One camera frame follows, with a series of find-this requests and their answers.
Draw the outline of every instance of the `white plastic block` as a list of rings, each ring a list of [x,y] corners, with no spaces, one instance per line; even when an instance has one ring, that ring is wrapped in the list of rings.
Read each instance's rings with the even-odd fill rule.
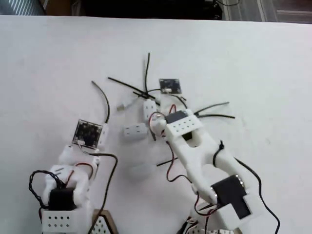
[[[137,123],[124,127],[123,135],[126,140],[141,140],[147,136],[148,128],[145,123]]]
[[[199,119],[195,115],[190,115],[176,122],[167,124],[165,127],[165,133],[168,139],[175,139],[202,127],[203,125]]]
[[[80,210],[42,211],[42,231],[44,233],[78,233]]]
[[[143,119],[148,121],[151,114],[157,111],[156,102],[150,99],[147,99],[143,104]]]
[[[92,234],[111,234],[104,217],[99,217],[91,232]]]
[[[101,151],[105,150],[105,142],[109,133],[109,127],[107,123],[103,124],[102,132],[98,140],[97,148]]]

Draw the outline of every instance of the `electronic component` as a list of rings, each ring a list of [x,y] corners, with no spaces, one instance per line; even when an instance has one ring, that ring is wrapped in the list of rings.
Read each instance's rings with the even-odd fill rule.
[[[179,79],[159,79],[160,91],[162,94],[181,94]]]
[[[143,119],[147,122],[152,113],[157,111],[156,102],[150,99],[147,99],[143,103]]]
[[[148,128],[145,123],[124,126],[123,136],[126,140],[142,140],[147,136]]]
[[[81,141],[84,142],[84,144],[81,146],[90,149],[96,149],[98,147],[98,142],[102,129],[103,126],[101,125],[80,119],[78,121],[72,143],[78,144],[79,141]]]

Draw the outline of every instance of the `robotic arm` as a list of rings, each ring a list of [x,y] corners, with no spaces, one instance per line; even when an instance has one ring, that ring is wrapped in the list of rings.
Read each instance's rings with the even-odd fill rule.
[[[178,111],[159,120],[156,130],[160,132],[163,129],[167,141],[186,169],[193,191],[218,207],[211,215],[210,230],[235,230],[263,213],[262,201],[254,193],[258,185],[250,182],[246,170],[228,151],[219,148],[190,110]],[[211,184],[202,173],[205,164],[214,164],[229,177]]]

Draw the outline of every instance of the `black wire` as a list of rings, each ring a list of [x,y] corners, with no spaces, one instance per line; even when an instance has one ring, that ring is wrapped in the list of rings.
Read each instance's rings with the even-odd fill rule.
[[[225,118],[235,118],[235,116],[219,115],[219,114],[207,114],[207,115],[199,115],[199,116],[197,116],[197,118],[204,118],[204,117],[225,117]]]
[[[144,78],[145,92],[147,94],[148,94],[148,90],[147,90],[147,74],[148,74],[148,68],[150,66],[150,57],[151,57],[151,53],[148,53],[147,65],[146,65],[146,70],[145,70],[145,78]]]
[[[216,1],[217,3],[223,5],[223,6],[236,6],[236,5],[238,5],[239,2],[240,2],[240,0],[238,0],[237,3],[233,3],[233,4],[224,4],[224,3],[222,3],[222,2],[220,2],[220,1],[218,1],[218,0],[215,0],[215,1]]]
[[[101,91],[101,93],[103,94],[103,96],[106,99],[106,102],[107,102],[107,117],[106,117],[105,123],[108,123],[109,116],[111,114],[111,107],[109,105],[108,98],[107,98],[106,94],[104,93],[104,91],[94,81],[91,81],[91,83],[93,83]]]
[[[137,95],[139,98],[148,99],[148,97],[146,96],[145,93],[139,94],[139,93],[137,93],[136,91],[133,91],[133,93],[134,93],[135,95]],[[160,106],[160,103],[159,103],[158,101],[155,100],[155,103],[156,103],[157,106]]]
[[[161,162],[161,163],[159,163],[159,164],[156,164],[156,166],[159,167],[159,166],[165,165],[165,164],[167,164],[167,163],[169,163],[169,162],[172,162],[172,159],[170,159],[170,160],[168,160],[168,161]]]
[[[34,189],[33,189],[33,179],[34,179],[35,174],[37,174],[37,173],[47,174],[47,175],[49,175],[50,177],[52,177],[52,178],[55,180],[58,189],[64,188],[64,187],[66,187],[66,186],[65,186],[65,183],[64,183],[63,181],[61,181],[61,180],[59,179],[59,177],[58,177],[56,174],[52,173],[52,172],[49,172],[49,171],[46,171],[46,170],[36,170],[36,171],[34,171],[34,172],[31,173],[31,175],[29,176],[29,185],[28,185],[28,189],[31,191],[31,193],[32,193],[32,194],[35,196],[35,198],[38,200],[38,202],[39,202],[39,204],[40,204],[40,207],[43,208],[43,209],[48,209],[49,207],[46,206],[46,205],[43,203],[41,197],[40,197],[40,196],[34,191]]]
[[[170,95],[172,97],[176,97],[177,99],[179,99],[179,101],[183,104],[183,106],[185,107],[185,109],[187,109],[187,105],[185,104],[185,102],[179,97],[179,96],[176,96],[176,95]]]
[[[196,221],[196,222],[193,223],[190,227],[188,227],[188,229],[185,231],[185,234],[188,234],[188,231],[189,231],[191,228],[195,227],[197,224],[198,224],[198,221]]]
[[[219,144],[219,149],[215,152],[214,157],[213,157],[213,165],[214,165],[214,167],[216,167],[216,165],[215,165],[216,156],[217,156],[218,153],[219,153],[221,150],[223,150],[223,149],[224,149],[224,144],[223,144],[223,141],[221,140],[221,141],[220,141],[220,144]]]
[[[207,106],[207,107],[205,107],[203,109],[200,109],[199,111],[194,112],[194,115],[197,116],[197,115],[199,115],[199,112],[202,112],[204,110],[207,110],[207,109],[215,107],[215,106],[221,106],[221,105],[227,105],[227,104],[230,104],[230,102],[227,101],[227,102],[223,102],[223,103],[218,103],[218,104],[214,104],[214,105],[211,105],[211,106]]]
[[[140,90],[140,89],[138,89],[138,88],[136,88],[136,87],[134,87],[134,86],[132,86],[132,85],[130,85],[130,84],[127,84],[127,83],[125,83],[125,82],[122,82],[122,81],[120,81],[120,80],[117,80],[117,79],[114,79],[114,78],[111,78],[111,77],[108,77],[108,79],[113,80],[113,81],[115,81],[115,82],[117,82],[117,83],[119,83],[119,84],[123,84],[123,85],[125,85],[125,86],[127,86],[127,87],[129,87],[129,88],[132,88],[132,89],[134,89],[134,90],[136,90],[136,91],[138,91],[138,92],[140,92],[140,93],[142,93],[142,94],[145,94],[144,91],[142,91],[142,90]],[[148,96],[149,98],[152,98],[152,99],[156,99],[156,97],[154,97],[154,96],[152,96],[152,95],[149,95],[149,94],[146,94],[146,96]]]
[[[152,91],[160,91],[160,89],[151,89],[151,90],[149,90],[147,92],[149,93],[149,92],[152,92]]]
[[[113,157],[113,158],[115,159],[114,167],[113,167],[112,172],[111,172],[111,174],[110,174],[110,176],[109,176],[109,179],[108,179],[108,181],[107,181],[107,185],[106,185],[106,189],[105,189],[105,195],[104,195],[104,200],[103,200],[102,206],[101,206],[100,210],[98,211],[98,214],[97,214],[97,216],[95,217],[95,219],[94,219],[94,221],[93,221],[93,223],[92,223],[92,225],[91,225],[91,228],[90,228],[89,231],[88,231],[88,234],[91,234],[92,229],[93,229],[94,225],[96,224],[96,222],[97,222],[97,220],[98,220],[98,217],[101,215],[102,211],[104,210],[104,206],[105,206],[106,199],[107,199],[107,194],[108,194],[108,188],[109,188],[109,185],[110,185],[110,183],[111,183],[111,180],[112,180],[114,171],[115,171],[115,169],[116,169],[116,166],[117,166],[117,164],[118,164],[118,158],[117,158],[115,155],[113,155],[113,154],[101,154],[101,153],[96,153],[96,154],[89,154],[89,155],[91,155],[91,156],[109,156],[109,157]]]
[[[237,158],[235,158],[236,161],[242,165],[243,167],[245,167],[248,171],[250,171],[258,180],[259,182],[259,196],[260,196],[260,199],[264,205],[264,207],[267,209],[267,211],[276,219],[277,221],[277,227],[276,227],[276,230],[275,230],[275,234],[278,233],[278,230],[279,230],[279,227],[280,227],[280,221],[278,219],[278,217],[276,216],[276,214],[273,213],[273,211],[271,211],[271,209],[267,206],[267,204],[264,202],[263,200],[263,197],[262,197],[262,181],[261,181],[261,178],[260,176],[253,170],[251,169],[248,165],[246,165],[245,163],[243,163],[242,161],[238,160]]]

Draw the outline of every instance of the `connector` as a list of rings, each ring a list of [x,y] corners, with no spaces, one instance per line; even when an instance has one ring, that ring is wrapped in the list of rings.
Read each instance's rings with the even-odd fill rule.
[[[136,100],[137,100],[137,97],[131,97],[131,98],[125,99],[117,107],[117,110],[118,111],[124,111],[127,107],[131,106]]]

